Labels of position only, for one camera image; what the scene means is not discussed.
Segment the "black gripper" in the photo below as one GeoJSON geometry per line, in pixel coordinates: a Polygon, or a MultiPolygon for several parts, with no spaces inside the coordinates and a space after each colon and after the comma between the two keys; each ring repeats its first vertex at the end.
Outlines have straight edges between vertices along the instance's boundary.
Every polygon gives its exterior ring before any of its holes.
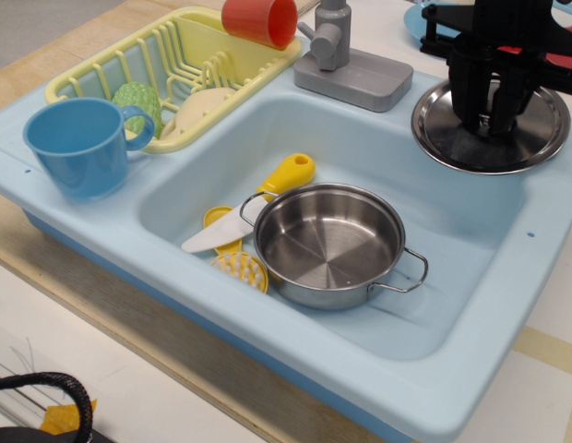
{"type": "Polygon", "coordinates": [[[510,132],[537,87],[572,95],[572,68],[545,60],[547,54],[572,56],[572,32],[554,20],[552,9],[551,1],[476,1],[422,11],[421,51],[449,57],[453,112],[466,129],[478,130],[482,114],[490,137],[510,132]],[[440,27],[458,36],[444,36],[440,27]],[[498,51],[501,45],[522,53],[498,51]]]}

